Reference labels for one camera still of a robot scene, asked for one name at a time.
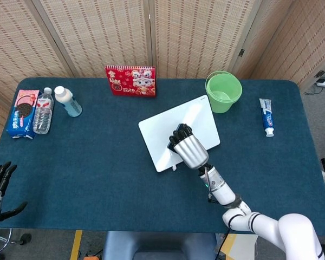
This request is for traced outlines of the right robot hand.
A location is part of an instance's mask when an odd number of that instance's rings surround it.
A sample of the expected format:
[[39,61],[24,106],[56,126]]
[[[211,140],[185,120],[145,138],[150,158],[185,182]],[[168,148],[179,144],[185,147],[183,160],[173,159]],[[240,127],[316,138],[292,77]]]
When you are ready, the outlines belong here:
[[178,154],[189,168],[198,169],[207,164],[209,155],[193,134],[192,128],[189,128],[190,135],[174,147],[174,153]]

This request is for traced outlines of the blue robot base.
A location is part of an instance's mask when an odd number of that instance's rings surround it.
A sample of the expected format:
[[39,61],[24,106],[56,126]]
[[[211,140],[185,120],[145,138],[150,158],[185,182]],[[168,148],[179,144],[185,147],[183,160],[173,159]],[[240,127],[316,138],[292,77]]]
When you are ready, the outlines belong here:
[[214,233],[109,231],[102,260],[215,260]]

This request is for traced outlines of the white board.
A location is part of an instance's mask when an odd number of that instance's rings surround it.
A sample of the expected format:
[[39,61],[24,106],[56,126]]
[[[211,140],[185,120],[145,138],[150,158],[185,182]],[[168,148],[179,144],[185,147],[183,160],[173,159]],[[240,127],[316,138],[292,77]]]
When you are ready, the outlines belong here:
[[181,163],[182,158],[168,148],[169,136],[179,124],[187,124],[206,150],[220,144],[220,138],[206,95],[159,113],[138,123],[157,172]]

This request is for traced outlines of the green plastic bucket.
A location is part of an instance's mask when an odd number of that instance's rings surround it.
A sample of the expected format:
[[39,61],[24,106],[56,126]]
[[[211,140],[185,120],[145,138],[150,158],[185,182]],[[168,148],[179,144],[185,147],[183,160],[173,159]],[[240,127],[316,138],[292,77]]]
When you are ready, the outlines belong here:
[[226,71],[214,71],[205,81],[205,90],[214,113],[225,113],[242,94],[242,85],[234,75]]

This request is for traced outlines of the blue pink cookie box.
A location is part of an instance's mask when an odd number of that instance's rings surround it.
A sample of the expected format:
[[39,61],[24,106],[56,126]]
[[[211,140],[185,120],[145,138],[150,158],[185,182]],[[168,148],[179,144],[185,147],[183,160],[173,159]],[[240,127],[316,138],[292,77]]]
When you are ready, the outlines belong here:
[[34,138],[33,120],[37,98],[40,94],[39,90],[21,89],[18,91],[6,127],[11,138]]

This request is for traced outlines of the blue white toothpaste tube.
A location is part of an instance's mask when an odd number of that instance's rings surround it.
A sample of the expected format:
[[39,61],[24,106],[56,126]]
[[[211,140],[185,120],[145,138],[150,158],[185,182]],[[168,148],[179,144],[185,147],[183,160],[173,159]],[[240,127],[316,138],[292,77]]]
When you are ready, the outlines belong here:
[[272,108],[271,108],[271,100],[259,98],[261,112],[262,112],[262,120],[263,127],[265,131],[266,137],[270,138],[274,136],[274,121],[272,117]]

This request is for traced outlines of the red desk calendar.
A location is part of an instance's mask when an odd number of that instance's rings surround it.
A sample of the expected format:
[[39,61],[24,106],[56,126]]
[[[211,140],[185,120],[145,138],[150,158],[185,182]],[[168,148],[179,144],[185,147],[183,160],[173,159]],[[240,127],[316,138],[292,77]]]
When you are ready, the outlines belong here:
[[115,96],[156,97],[156,69],[150,66],[105,66]]

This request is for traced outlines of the clear water bottle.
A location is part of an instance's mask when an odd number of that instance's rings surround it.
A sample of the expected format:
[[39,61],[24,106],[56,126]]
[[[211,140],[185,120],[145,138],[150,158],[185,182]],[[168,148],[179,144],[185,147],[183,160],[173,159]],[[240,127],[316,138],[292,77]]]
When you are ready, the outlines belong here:
[[33,120],[33,131],[36,134],[47,134],[50,129],[54,108],[52,93],[51,88],[45,87],[43,93],[37,99]]

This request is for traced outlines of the blue felt table mat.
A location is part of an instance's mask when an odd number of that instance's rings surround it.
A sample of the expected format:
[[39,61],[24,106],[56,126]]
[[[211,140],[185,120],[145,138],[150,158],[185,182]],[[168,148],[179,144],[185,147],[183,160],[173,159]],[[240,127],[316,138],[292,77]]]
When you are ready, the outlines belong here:
[[[325,235],[325,185],[297,85],[243,80],[240,99],[214,120],[220,145],[209,152],[228,185],[253,211],[279,219],[307,216]],[[27,78],[20,89],[68,87],[83,112],[54,106],[48,134],[3,133],[0,164],[12,162],[0,228],[224,232],[224,208],[207,201],[198,172],[179,164],[158,173],[138,123],[205,94],[202,79],[160,79],[157,96],[114,96],[101,78]],[[274,136],[266,137],[259,98],[270,99]]]

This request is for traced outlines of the yellow paper sheet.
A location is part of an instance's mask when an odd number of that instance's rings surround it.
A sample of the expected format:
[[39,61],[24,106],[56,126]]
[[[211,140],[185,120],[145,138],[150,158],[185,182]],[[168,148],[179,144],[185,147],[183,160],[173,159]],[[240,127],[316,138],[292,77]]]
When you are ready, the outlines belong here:
[[222,245],[217,260],[255,260],[257,238],[257,235],[230,233],[225,239],[225,234],[217,233],[216,255]]

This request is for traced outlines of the woven folding screen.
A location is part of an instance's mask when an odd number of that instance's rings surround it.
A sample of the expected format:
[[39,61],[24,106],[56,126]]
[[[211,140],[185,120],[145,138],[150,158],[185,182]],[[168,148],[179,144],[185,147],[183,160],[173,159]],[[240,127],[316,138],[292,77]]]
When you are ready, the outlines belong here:
[[0,0],[0,137],[23,79],[104,77],[106,65],[305,90],[325,70],[325,0]]

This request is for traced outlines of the white milk drink bottle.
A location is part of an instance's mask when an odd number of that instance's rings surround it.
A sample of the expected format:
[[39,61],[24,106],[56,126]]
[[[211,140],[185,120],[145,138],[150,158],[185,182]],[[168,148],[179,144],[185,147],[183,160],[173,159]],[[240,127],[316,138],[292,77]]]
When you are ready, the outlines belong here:
[[77,117],[82,113],[82,107],[74,99],[72,92],[63,86],[57,86],[54,89],[55,99],[62,104],[63,108],[71,117]]

